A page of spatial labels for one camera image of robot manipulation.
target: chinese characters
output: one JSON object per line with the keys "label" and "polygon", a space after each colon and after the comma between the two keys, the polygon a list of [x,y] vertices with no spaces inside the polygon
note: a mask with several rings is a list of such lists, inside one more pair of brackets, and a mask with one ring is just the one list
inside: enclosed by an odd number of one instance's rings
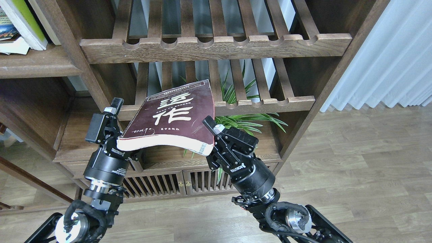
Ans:
{"label": "chinese characters", "polygon": [[184,106],[190,104],[190,101],[194,98],[187,99],[187,96],[189,96],[190,93],[186,92],[183,94],[179,94],[177,96],[172,97],[171,99],[165,99],[160,102],[160,105],[158,107],[159,109],[174,106],[172,109],[167,111],[167,109],[164,109],[162,111],[157,112],[153,118],[156,118],[155,126],[159,124],[159,121],[162,116],[168,116],[168,124],[171,124],[173,121],[190,121],[191,118],[188,116],[182,116],[189,114],[189,110],[193,108],[193,106],[190,107],[183,107],[183,108],[177,108],[179,106]]}

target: book spine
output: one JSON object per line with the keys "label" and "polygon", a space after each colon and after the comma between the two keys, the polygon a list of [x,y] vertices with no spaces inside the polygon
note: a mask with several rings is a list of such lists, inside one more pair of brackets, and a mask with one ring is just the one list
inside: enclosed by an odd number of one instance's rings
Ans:
{"label": "book spine", "polygon": [[24,0],[0,0],[0,6],[30,48],[46,50],[48,41]]}

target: colorful book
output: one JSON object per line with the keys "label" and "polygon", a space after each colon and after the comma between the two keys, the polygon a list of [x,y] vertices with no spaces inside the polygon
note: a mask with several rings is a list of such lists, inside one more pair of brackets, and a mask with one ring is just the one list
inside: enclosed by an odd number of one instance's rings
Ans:
{"label": "colorful book", "polygon": [[6,13],[0,7],[0,40],[7,40],[18,34],[12,21],[7,17]]}
{"label": "colorful book", "polygon": [[48,41],[24,0],[0,0],[0,6],[31,49],[46,50]]}
{"label": "colorful book", "polygon": [[208,80],[149,96],[118,138],[117,148],[171,145],[207,156],[214,146],[213,135],[202,123],[208,115],[214,117]]}

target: white curtain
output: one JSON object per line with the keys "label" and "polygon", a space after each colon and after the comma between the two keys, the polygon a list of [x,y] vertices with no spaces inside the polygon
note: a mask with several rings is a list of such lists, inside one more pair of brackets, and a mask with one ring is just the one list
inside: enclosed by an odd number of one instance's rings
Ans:
{"label": "white curtain", "polygon": [[432,101],[432,4],[391,0],[321,108]]}

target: cabinet door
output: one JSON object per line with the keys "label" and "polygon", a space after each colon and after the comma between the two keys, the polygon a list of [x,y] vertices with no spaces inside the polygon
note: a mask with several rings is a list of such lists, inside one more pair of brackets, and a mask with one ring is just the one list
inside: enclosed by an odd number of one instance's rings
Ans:
{"label": "cabinet door", "polygon": [[166,198],[186,195],[181,171],[143,173],[124,178],[125,197],[128,201]]}
{"label": "cabinet door", "polygon": [[[278,163],[268,163],[267,167],[273,171]],[[217,171],[209,169],[184,170],[184,184],[188,195],[218,194],[222,192],[235,192],[235,187],[231,184],[230,176],[222,172],[221,180],[217,181]]]}

